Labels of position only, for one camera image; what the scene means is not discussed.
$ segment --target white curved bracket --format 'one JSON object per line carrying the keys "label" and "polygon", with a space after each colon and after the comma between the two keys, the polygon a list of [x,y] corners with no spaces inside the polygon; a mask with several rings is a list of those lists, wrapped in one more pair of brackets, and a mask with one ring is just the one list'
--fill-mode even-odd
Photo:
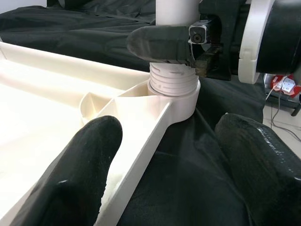
{"label": "white curved bracket", "polygon": [[252,0],[249,16],[242,39],[238,78],[243,83],[256,83],[259,73],[256,72],[257,59],[262,36],[275,0]]}

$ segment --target floor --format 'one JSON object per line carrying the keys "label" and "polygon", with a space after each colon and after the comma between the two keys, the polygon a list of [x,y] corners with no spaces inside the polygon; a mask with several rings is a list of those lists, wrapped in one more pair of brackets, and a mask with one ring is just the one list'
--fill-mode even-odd
{"label": "floor", "polygon": [[[277,112],[275,104],[267,103],[263,109],[263,124],[271,127],[271,119]],[[291,116],[293,109],[281,107],[278,115],[274,119],[277,126],[284,127],[293,131],[299,138],[301,138],[301,111],[295,117]],[[290,133],[272,126],[272,129],[277,135],[291,148],[292,151],[301,159],[301,142],[295,139]]]}

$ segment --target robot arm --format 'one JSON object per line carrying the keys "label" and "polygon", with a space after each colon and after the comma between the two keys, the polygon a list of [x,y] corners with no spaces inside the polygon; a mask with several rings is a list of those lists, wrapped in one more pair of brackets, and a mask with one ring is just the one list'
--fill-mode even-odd
{"label": "robot arm", "polygon": [[148,26],[132,32],[128,49],[156,63],[185,64],[196,75],[255,83],[259,73],[301,79],[301,1],[203,0],[190,26]]}

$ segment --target white threaded cylinder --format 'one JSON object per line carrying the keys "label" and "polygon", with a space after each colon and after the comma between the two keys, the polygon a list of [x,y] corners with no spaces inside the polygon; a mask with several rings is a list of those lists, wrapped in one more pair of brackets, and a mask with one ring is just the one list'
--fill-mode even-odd
{"label": "white threaded cylinder", "polygon": [[[193,24],[199,20],[199,2],[200,0],[156,0],[156,25]],[[195,69],[186,65],[150,63],[150,72],[151,87],[166,96],[189,94],[198,85]]]}

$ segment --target black fabric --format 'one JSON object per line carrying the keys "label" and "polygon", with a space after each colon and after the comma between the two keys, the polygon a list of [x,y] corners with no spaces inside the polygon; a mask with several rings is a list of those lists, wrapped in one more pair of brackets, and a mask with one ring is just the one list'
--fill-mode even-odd
{"label": "black fabric", "polygon": [[252,226],[214,128],[227,112],[261,122],[263,81],[201,84],[193,116],[167,129],[119,226]]}
{"label": "black fabric", "polygon": [[90,121],[46,169],[10,225],[92,226],[121,140],[116,118]]}
{"label": "black fabric", "polygon": [[[128,52],[126,38],[154,19],[155,0],[94,0],[73,11],[28,7],[0,15],[0,36],[11,44],[149,71],[148,62]],[[167,129],[119,226],[251,226],[214,128],[225,113],[262,122],[263,79],[255,85],[237,77],[200,81],[195,113]]]}
{"label": "black fabric", "polygon": [[149,62],[127,50],[126,39],[130,32],[147,26],[155,15],[151,19],[132,16],[108,15],[101,10],[90,13],[58,7],[18,8],[0,14],[0,36],[10,44],[149,71]]}
{"label": "black fabric", "polygon": [[301,225],[301,160],[269,127],[227,114],[215,132],[257,226]]}
{"label": "black fabric", "polygon": [[91,0],[58,0],[60,3],[61,7],[65,9],[72,9],[72,8],[77,8],[85,3],[89,2]]}

